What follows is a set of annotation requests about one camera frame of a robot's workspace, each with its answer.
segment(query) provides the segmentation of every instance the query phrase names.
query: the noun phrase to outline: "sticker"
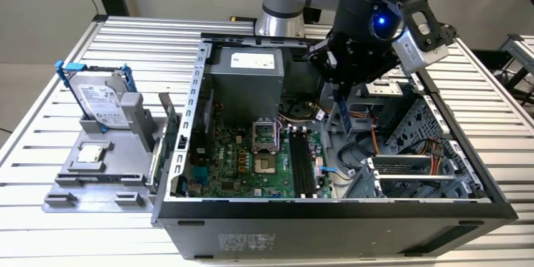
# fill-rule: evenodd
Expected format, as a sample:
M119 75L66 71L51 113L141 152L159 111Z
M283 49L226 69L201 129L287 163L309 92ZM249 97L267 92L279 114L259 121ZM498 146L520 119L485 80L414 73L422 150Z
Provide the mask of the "sticker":
M323 121L323 118L325 118L325 111L322 109L319 109L319 111L317 112L317 115L315 115L315 119L319 121Z
M222 251L273 250L277 234L219 234Z
M274 69L275 55L269 53L233 53L231 68Z
M129 120L114 89L107 86L80 84L79 90L97 121L110 128L129 128Z

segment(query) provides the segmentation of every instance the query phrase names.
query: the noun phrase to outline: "metal workbench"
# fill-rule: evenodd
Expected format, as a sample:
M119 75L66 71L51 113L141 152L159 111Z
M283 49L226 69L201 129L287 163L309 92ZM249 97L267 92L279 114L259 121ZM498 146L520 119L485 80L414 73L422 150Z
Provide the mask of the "metal workbench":
M512 91L529 73L534 75L534 36L510 34L501 50L508 51L522 65L521 70L505 84L505 88Z
M309 26L321 38L329 26ZM183 110L201 32L253 34L242 22L110 18L93 23L68 62L134 70L146 107L163 115L158 92ZM450 56L429 67L480 156L513 203L520 220L418 266L534 265L534 122L458 39ZM42 203L75 144L82 110L55 76L0 150L0 261L39 265L197 265L183 262L166 231L149 213L44 213ZM206 264L396 265L401 261L223 261Z

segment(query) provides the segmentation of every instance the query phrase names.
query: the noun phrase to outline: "motherboard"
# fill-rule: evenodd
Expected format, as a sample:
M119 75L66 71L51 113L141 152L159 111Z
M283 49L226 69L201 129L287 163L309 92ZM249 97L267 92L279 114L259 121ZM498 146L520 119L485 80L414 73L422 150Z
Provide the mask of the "motherboard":
M267 144L278 150L258 147ZM210 163L193 169L190 197L330 198L329 174L319 169L323 155L319 133L309 129L293 131L275 123L249 129L218 127ZM302 193L302 177L310 182L310 195Z

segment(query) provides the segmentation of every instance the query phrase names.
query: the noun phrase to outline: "green circuit board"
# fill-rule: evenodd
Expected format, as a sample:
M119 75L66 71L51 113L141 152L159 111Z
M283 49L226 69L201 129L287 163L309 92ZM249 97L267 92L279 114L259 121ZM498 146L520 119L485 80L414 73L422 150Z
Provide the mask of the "green circuit board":
M261 138L263 141L269 141L270 139L267 135L261 135ZM318 133L311 132L307 135L307 139L309 145L313 147L321 146ZM190 196L203 198L295 197L287 131L281 132L281 148L275 155L254 154L251 152L251 130L218 128L214 143L207 184L201 185L193 178ZM258 164L262 163L262 160L266 161L265 158L267 157L270 159L270 166L269 169L262 169ZM314 168L313 174L315 174L315 158L311 151L310 161L311 168ZM330 198L331 189L327 177L323 177L323 180L325 184L318 189L317 196L318 198Z

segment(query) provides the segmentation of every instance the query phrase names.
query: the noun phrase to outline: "ram slot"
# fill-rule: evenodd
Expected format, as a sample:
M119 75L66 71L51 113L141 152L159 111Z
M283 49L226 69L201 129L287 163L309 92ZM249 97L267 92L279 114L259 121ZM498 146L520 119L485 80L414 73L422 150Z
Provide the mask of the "ram slot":
M306 130L290 133L290 155L295 197L305 195L310 198L315 194L315 187Z

